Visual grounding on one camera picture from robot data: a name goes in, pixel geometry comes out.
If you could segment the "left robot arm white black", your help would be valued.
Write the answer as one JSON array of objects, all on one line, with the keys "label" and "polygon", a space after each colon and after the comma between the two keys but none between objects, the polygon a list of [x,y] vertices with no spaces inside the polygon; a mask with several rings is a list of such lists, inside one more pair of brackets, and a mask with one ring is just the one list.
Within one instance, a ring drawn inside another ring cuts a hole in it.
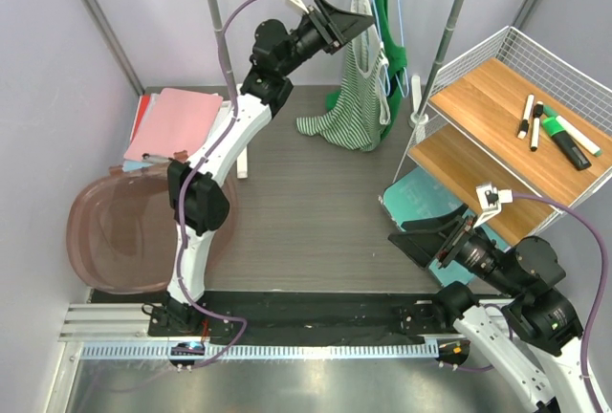
[{"label": "left robot arm white black", "polygon": [[169,203],[174,212],[177,248],[173,273],[160,304],[143,305],[149,335],[191,336],[212,313],[201,300],[214,237],[230,215],[223,184],[240,153],[285,105],[290,74],[318,52],[334,54],[375,23],[369,12],[341,10],[314,0],[297,26],[288,30],[268,19],[254,32],[251,68],[231,103],[231,111],[186,161],[167,168]]}]

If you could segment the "light blue wire hanger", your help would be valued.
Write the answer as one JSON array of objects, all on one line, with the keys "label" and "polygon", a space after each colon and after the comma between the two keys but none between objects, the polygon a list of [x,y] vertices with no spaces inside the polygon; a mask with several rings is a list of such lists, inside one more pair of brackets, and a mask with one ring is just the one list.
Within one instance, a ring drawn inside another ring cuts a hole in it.
[{"label": "light blue wire hanger", "polygon": [[[381,26],[381,19],[378,12],[376,0],[369,0],[372,14],[375,18],[375,27],[377,30],[377,35],[381,42],[381,50],[386,53],[386,49],[383,43],[383,33]],[[397,0],[397,13],[399,18],[399,28],[400,28],[400,43],[402,46],[405,45],[404,41],[404,21],[403,21],[403,6],[402,0]],[[409,91],[409,77],[407,73],[407,68],[403,68],[400,71],[400,76],[394,75],[392,76],[389,72],[390,63],[386,62],[385,71],[379,76],[379,84],[382,89],[382,92],[389,96],[392,94],[392,80],[396,80],[396,87],[400,90],[400,93],[404,98],[410,93]]]}]

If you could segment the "green white striped tank top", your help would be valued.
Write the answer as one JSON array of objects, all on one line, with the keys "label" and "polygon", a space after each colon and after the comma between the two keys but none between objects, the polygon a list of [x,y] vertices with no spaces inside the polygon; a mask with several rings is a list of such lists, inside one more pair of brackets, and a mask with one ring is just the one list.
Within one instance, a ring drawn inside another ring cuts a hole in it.
[{"label": "green white striped tank top", "polygon": [[348,150],[371,152],[377,148],[391,121],[379,84],[386,62],[373,25],[347,44],[340,88],[332,97],[332,106],[322,115],[297,119],[297,131]]}]

